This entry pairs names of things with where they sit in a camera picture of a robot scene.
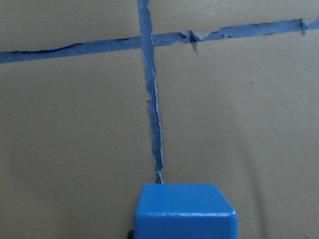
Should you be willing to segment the brown paper table cover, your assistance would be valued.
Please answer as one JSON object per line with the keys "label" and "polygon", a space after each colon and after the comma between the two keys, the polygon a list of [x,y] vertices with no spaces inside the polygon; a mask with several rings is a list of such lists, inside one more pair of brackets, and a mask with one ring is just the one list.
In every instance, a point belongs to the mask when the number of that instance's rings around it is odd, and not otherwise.
{"label": "brown paper table cover", "polygon": [[1,238],[130,238],[160,150],[239,238],[318,238],[318,1],[1,1]]}

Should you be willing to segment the blue block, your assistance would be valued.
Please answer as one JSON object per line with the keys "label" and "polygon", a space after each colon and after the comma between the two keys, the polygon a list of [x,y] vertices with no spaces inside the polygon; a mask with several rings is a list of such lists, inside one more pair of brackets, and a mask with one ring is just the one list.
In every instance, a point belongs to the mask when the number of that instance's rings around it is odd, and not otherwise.
{"label": "blue block", "polygon": [[145,184],[134,214],[136,239],[236,239],[236,211],[213,184]]}

